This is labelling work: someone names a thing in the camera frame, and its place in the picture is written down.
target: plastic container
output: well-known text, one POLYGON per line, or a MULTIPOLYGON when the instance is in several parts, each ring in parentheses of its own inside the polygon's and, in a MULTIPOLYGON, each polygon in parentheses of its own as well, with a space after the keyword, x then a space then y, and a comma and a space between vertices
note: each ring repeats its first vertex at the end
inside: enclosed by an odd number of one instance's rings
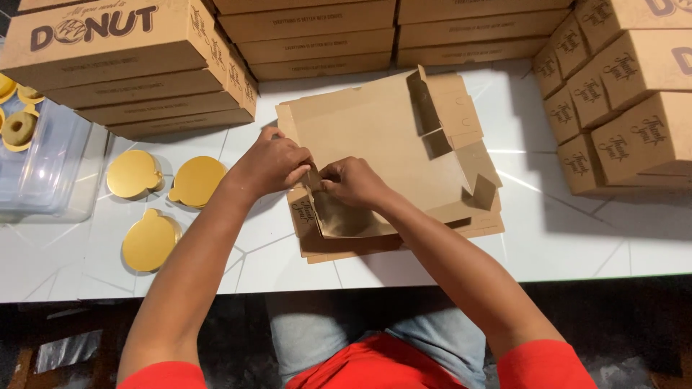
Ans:
MULTIPOLYGON (((16 93, 0 105, 6 118, 24 107, 16 93)), ((107 140, 105 130, 101 127, 103 133, 90 137, 89 121, 49 99, 36 104, 36 111, 39 117, 27 150, 13 152, 0 143, 0 221, 13 221, 12 217, 25 220, 30 215, 48 215, 32 217, 33 221, 86 219, 93 210, 100 180, 107 140), (90 138, 92 155, 83 161, 90 138), (89 173, 88 177, 79 177, 85 172, 89 173), (75 203, 73 190, 81 179, 93 179, 89 180, 93 183, 88 187, 78 186, 79 201, 75 203)))

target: dark floor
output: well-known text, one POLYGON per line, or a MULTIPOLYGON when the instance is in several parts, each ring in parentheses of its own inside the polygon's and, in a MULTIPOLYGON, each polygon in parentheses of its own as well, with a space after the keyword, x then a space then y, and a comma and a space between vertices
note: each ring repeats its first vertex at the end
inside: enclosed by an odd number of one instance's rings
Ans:
MULTIPOLYGON (((599 388, 649 389, 649 370, 681 374, 679 326, 690 319, 685 313, 692 310, 692 276, 546 282, 525 289, 574 346, 599 388)), ((420 291, 424 288, 339 293, 363 301, 365 314, 375 318, 381 301, 400 302, 389 304, 397 310, 406 305, 402 296, 420 291)), ((0 388, 14 369, 13 323, 36 306, 0 305, 0 388)), ((217 297, 199 335, 199 350, 210 389, 279 386, 263 295, 217 297)), ((486 373, 488 389, 499 388, 490 355, 486 373)), ((76 379, 69 388, 82 388, 85 382, 76 379)))

